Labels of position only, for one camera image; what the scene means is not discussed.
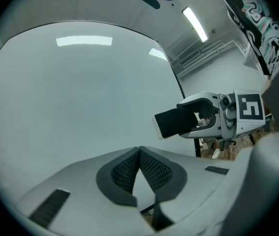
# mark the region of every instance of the white ceiling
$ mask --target white ceiling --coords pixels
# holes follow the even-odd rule
[[[158,40],[173,60],[191,44],[194,43],[187,53],[202,44],[182,14],[185,7],[193,10],[209,40],[231,27],[223,0],[159,2],[161,8],[155,10],[142,0],[15,0],[0,20],[0,38],[5,42],[21,31],[55,21],[95,20],[137,30]]]

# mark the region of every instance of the patterned fabric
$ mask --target patterned fabric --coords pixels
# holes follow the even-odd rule
[[[265,75],[279,68],[279,20],[265,0],[224,0],[231,20],[245,34]]]
[[[122,163],[115,166],[111,172],[111,177],[116,185],[132,194],[136,174],[138,173],[139,168],[139,156],[136,152]]]
[[[140,170],[155,192],[172,178],[172,170],[144,151],[140,151]]]

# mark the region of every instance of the black slot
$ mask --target black slot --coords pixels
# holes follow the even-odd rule
[[[47,228],[57,213],[60,211],[70,193],[63,190],[55,190],[29,217],[36,224]]]
[[[227,173],[229,171],[228,169],[214,167],[214,166],[208,166],[205,170],[206,171],[211,171],[211,172],[214,172],[214,173],[218,173],[218,174],[222,174],[222,175],[227,175]]]

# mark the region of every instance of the fluorescent light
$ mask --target fluorescent light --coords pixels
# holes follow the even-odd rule
[[[182,13],[189,19],[190,23],[195,28],[197,34],[199,35],[200,39],[205,42],[207,40],[206,33],[200,24],[199,20],[197,19],[196,15],[192,12],[191,8],[185,8]]]
[[[165,54],[162,51],[158,51],[154,48],[150,50],[149,54],[167,60]]]
[[[57,46],[79,45],[79,44],[111,45],[112,38],[103,37],[103,36],[69,36],[69,37],[57,38],[56,44]]]

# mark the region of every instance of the vent slot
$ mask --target vent slot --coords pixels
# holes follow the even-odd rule
[[[196,56],[198,56],[200,54],[200,52],[198,50],[192,52],[190,55],[188,55],[184,60],[182,60],[180,62],[181,66],[184,66],[185,64],[187,64],[189,61],[191,61],[192,59],[194,59]]]
[[[29,217],[36,224],[47,228],[57,213],[61,210],[70,193],[63,190],[55,190]]]
[[[214,167],[214,166],[208,166],[205,170],[215,172],[215,173],[218,173],[218,174],[222,174],[222,175],[227,175],[227,173],[229,171],[228,169]]]

